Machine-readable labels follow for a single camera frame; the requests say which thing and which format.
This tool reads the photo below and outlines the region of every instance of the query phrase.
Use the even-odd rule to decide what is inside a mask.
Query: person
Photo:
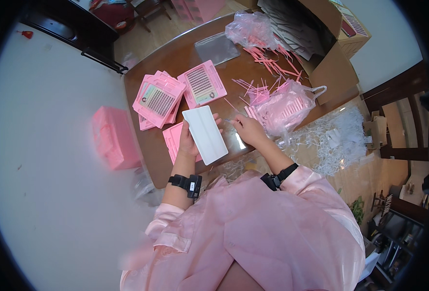
[[[189,177],[199,152],[183,122],[171,176]],[[273,174],[294,164],[257,120],[238,114],[231,123]],[[121,290],[353,290],[365,265],[363,237],[329,182],[305,166],[279,191],[259,177],[247,171],[229,184],[220,176],[195,204],[168,183],[145,232],[151,258],[123,271]]]

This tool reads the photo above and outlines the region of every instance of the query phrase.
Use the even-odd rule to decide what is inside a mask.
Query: hand
[[[219,114],[215,113],[213,114],[214,121],[216,121],[216,124],[221,123],[221,119],[218,118]],[[179,140],[179,153],[182,154],[188,154],[190,156],[197,156],[200,152],[198,151],[197,146],[195,145],[194,138],[192,137],[192,134],[188,130],[188,122],[184,119],[183,120],[183,129],[181,131],[181,139]]]
[[[237,114],[235,119],[231,120],[231,124],[234,125],[241,139],[254,148],[258,148],[263,143],[270,141],[266,136],[263,126],[254,118]]]

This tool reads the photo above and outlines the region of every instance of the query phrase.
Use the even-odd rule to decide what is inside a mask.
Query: cardboard box
[[[342,5],[342,7],[350,11],[350,9],[348,9],[345,5]],[[345,55],[349,60],[371,38],[371,34],[369,33],[368,29],[366,29],[366,27],[363,25],[363,23],[360,20],[358,20],[355,14],[353,14],[351,11],[350,13],[360,23],[363,30],[366,32],[368,36],[364,36],[362,34],[357,33],[354,36],[348,37],[345,34],[345,32],[343,32],[341,29],[341,31],[339,32],[339,37],[337,38],[337,41],[339,42],[339,45],[341,46],[342,50],[344,51]],[[342,20],[350,24],[349,21],[347,21],[344,17],[342,18]]]
[[[310,61],[302,58],[303,68],[309,75],[313,87],[327,86],[326,93],[318,97],[320,105],[331,99],[357,97],[359,94],[358,77],[348,56],[339,42],[342,27],[340,11],[328,0],[298,0],[312,15],[320,21],[318,26],[324,25],[320,38],[330,47],[324,58],[312,57]]]
[[[247,8],[250,9],[259,9],[258,7],[258,0],[235,0],[237,3],[240,3],[242,5],[244,5]]]
[[[382,146],[385,146],[387,142],[387,136],[386,136],[386,128],[387,128],[387,121],[385,120],[386,117],[384,116],[378,116],[382,117],[379,118],[380,121],[367,121],[363,123],[363,132],[365,133],[365,137],[367,138],[366,147],[369,149],[377,149],[381,148]]]

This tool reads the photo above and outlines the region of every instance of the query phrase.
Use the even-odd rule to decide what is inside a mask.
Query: wooden table
[[[124,77],[127,101],[129,102],[131,117],[136,130],[137,139],[142,150],[143,159],[148,168],[153,184],[158,189],[166,187],[167,180],[173,167],[162,133],[163,130],[171,127],[173,124],[167,124],[162,129],[152,128],[140,131],[139,115],[132,109],[132,104],[137,96],[143,77],[145,74],[154,74],[157,70],[160,70],[166,71],[172,77],[176,78],[188,69],[201,64],[201,60],[194,48],[194,43],[216,33],[223,32],[225,30],[225,26],[232,22],[233,19],[234,14],[226,15],[207,22],[177,38],[174,38],[139,62]],[[216,69],[228,92],[226,99],[228,99],[240,113],[246,115],[245,110],[243,109],[245,103],[238,98],[238,96],[244,96],[245,89],[234,83],[231,79],[244,79],[247,82],[254,80],[254,85],[259,84],[261,86],[261,78],[263,78],[269,85],[272,85],[276,78],[268,72],[265,66],[254,62],[253,57],[246,51],[242,50],[240,45],[237,45],[237,47],[241,51],[241,55],[216,66]],[[269,53],[271,54],[272,59],[277,59],[276,55],[271,52]],[[278,64],[284,69],[291,69],[287,61],[282,56],[280,57]],[[302,69],[297,60],[294,60],[293,64],[298,70]],[[307,74],[304,72],[302,73],[302,76],[307,77]],[[311,86],[310,81],[307,78],[303,78],[302,84],[305,86]],[[334,98],[321,106],[316,106],[311,110],[310,114],[300,127],[336,109],[355,96],[355,94],[352,94],[351,96]],[[222,119],[231,120],[236,114],[234,109],[231,108],[223,98],[210,102],[209,106],[211,111],[213,113],[219,113],[220,118]],[[182,111],[187,109],[187,103],[183,98],[175,123],[182,122]],[[197,174],[210,170],[212,166],[218,166],[254,150],[253,147],[247,144],[244,145],[239,141],[239,138],[235,135],[236,131],[234,127],[228,122],[222,122],[220,128],[224,129],[222,136],[229,150],[229,154],[208,166],[205,166],[203,161],[197,162],[195,165],[195,171]]]

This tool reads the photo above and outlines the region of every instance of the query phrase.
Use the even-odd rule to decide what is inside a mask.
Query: green plant
[[[363,202],[362,197],[359,196],[357,200],[355,200],[351,205],[349,205],[349,208],[352,211],[355,220],[357,220],[358,225],[362,225],[363,215],[365,215],[365,213],[363,212],[364,204],[365,202]]]

